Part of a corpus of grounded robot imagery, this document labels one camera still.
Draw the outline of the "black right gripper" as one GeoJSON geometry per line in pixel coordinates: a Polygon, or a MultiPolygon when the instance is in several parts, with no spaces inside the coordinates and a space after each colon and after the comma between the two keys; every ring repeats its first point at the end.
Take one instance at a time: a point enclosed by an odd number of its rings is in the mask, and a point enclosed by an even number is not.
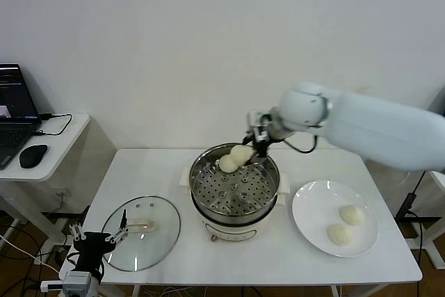
{"type": "Polygon", "coordinates": [[[268,156],[268,146],[278,142],[278,139],[273,136],[273,121],[275,119],[276,111],[249,111],[247,114],[248,130],[242,144],[252,143],[259,158],[266,158],[268,156]]]}

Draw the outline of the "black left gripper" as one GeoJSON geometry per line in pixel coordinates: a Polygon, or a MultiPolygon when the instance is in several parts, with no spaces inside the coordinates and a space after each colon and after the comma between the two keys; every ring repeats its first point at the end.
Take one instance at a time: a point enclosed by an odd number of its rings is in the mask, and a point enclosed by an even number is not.
{"type": "Polygon", "coordinates": [[[110,235],[103,232],[85,232],[79,223],[70,225],[74,249],[79,253],[75,271],[98,273],[102,258],[115,250],[115,243],[120,243],[128,235],[127,210],[122,212],[119,230],[110,235]]]}

